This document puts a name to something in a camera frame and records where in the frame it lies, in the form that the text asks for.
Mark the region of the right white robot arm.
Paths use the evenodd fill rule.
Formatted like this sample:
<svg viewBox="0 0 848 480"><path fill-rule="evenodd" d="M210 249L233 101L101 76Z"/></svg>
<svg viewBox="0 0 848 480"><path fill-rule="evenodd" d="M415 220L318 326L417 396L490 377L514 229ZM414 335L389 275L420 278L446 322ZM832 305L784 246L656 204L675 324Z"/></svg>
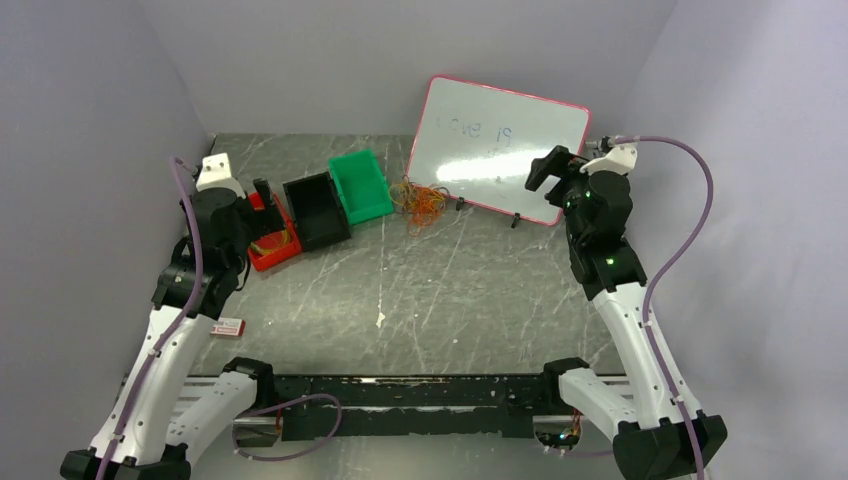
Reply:
<svg viewBox="0 0 848 480"><path fill-rule="evenodd" d="M626 479L702 479L727 429L704 412L677 368L651 305L658 280L625 238L635 159L634 144L593 160L556 146L531 163L526 189L557 180L545 198L563 212L572 273L609 330L631 388L625 398L570 358L546 365L539 398L553 414L574 409L564 438L576 438L583 419L603 433Z"/></svg>

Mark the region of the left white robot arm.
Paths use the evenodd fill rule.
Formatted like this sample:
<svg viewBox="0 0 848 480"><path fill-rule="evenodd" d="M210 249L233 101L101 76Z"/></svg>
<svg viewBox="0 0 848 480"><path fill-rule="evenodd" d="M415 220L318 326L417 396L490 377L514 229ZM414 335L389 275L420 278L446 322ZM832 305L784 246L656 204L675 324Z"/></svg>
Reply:
<svg viewBox="0 0 848 480"><path fill-rule="evenodd" d="M284 227L268 182L256 179L253 186L259 209L225 187L182 196L189 232L157 279L139 355L90 445L66 454L62 478L187 479L239 414L261 416L275 406L272 366L236 357L191 407L173 413L200 347L229 296L242 287L250 243Z"/></svg>

